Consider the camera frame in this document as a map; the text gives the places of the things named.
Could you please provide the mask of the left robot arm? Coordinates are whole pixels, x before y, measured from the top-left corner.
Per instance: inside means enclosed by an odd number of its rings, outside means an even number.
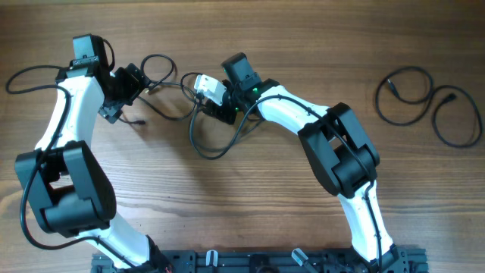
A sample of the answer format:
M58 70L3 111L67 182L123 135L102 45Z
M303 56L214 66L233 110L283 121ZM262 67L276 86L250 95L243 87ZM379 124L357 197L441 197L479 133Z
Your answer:
M97 116L114 123L148 81L134 64L116 68L100 36L75 36L73 46L74 59L56 68L50 86L58 97L46 132L15 161L23 235L43 250L90 243L118 272L172 272L153 240L117 212L114 189L90 149Z

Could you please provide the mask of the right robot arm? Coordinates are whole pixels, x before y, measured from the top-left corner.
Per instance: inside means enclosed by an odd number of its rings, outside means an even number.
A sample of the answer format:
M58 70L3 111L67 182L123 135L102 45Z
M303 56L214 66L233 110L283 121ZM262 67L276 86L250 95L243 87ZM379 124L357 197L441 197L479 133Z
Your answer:
M262 80L242 52L221 66L226 80L201 74L194 83L196 95L208 100L205 113L227 124L240 112L256 115L297 135L318 183L343 207L352 248L370 270L382 272L394 243L377 201L380 156L355 112L342 102L313 104L276 80Z

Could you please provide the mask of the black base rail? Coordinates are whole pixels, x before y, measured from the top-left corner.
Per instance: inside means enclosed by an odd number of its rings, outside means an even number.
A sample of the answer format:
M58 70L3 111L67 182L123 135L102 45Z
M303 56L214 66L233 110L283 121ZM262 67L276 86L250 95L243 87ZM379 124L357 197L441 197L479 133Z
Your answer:
M170 262L167 272L375 272L377 263L366 265L353 249L290 252L218 252L165 250ZM395 247L383 256L383 271L392 273L428 273L430 267L424 249Z

